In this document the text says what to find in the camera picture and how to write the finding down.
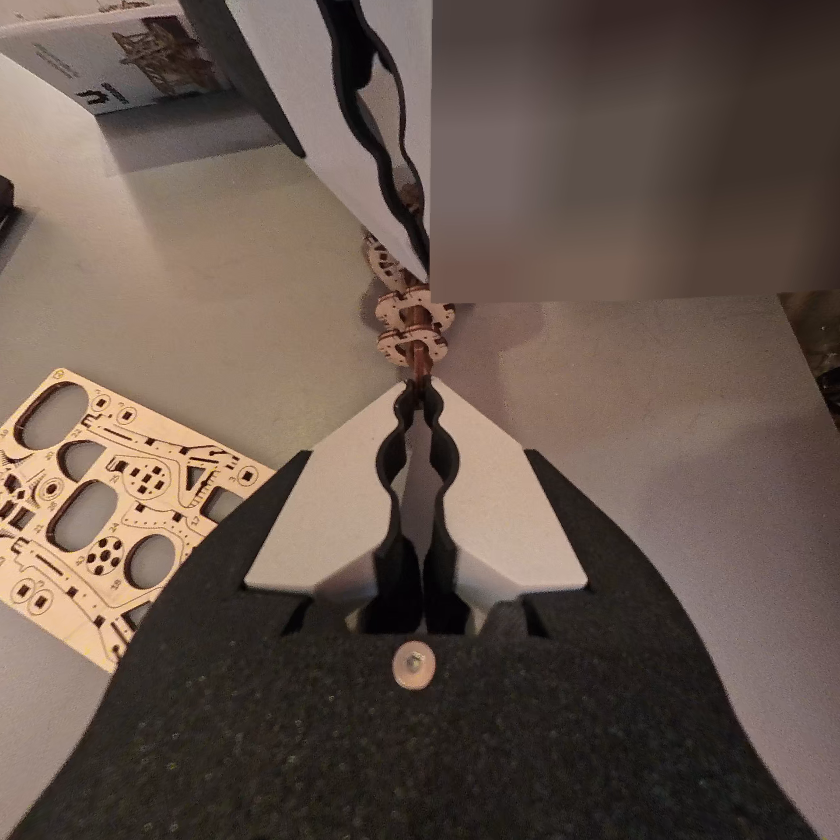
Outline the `wooden tower model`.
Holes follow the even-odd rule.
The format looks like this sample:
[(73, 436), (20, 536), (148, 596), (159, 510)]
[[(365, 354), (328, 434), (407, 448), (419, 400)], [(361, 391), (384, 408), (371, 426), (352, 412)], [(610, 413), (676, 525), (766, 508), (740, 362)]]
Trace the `wooden tower model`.
[(387, 289), (374, 310), (383, 327), (377, 349), (389, 362), (410, 371), (420, 388), (448, 352), (445, 332), (455, 322), (455, 305), (433, 302), (429, 285), (400, 264), (369, 230), (364, 231), (362, 251), (374, 277)]

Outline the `laser-cut wooden parts sheet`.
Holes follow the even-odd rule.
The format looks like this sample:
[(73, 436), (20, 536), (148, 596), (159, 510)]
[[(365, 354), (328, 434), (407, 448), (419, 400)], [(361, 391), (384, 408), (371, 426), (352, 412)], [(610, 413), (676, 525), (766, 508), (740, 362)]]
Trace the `laser-cut wooden parts sheet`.
[(275, 473), (68, 369), (2, 424), (2, 603), (112, 674), (141, 616)]

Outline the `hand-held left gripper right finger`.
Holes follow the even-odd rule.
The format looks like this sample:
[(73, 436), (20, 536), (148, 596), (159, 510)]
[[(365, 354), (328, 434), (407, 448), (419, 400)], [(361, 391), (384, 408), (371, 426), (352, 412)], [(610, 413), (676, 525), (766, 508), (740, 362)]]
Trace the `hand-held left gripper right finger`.
[(440, 478), (423, 563), (430, 634), (463, 634), (501, 602), (588, 583), (530, 453), (440, 379), (423, 385)]

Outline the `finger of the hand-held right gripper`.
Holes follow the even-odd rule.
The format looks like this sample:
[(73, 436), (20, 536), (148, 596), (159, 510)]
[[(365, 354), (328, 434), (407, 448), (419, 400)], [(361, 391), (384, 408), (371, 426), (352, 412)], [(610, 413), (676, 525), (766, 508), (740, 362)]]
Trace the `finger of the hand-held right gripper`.
[(371, 1), (367, 22), (394, 60), (402, 93), (402, 148), (422, 196), (421, 229), (431, 223), (431, 3)]
[(228, 8), (294, 129), (309, 169), (415, 277), (428, 279), (429, 238), (403, 203), (382, 129), (359, 91), (378, 58), (398, 103), (396, 65), (368, 24), (368, 2), (229, 2)]

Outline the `white model kit box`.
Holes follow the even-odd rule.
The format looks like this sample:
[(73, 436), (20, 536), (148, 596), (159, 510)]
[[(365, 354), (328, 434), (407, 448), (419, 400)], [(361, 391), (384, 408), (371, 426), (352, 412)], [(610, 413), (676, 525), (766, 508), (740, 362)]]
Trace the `white model kit box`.
[(232, 87), (179, 2), (2, 1), (1, 52), (98, 116)]

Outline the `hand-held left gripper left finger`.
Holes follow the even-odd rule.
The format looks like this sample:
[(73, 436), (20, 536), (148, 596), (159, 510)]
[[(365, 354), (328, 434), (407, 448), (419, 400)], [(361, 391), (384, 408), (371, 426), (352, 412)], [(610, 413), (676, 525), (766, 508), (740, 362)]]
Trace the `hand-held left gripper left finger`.
[(314, 446), (245, 577), (358, 615), (366, 633), (421, 623), (421, 569), (402, 503), (417, 389), (394, 385)]

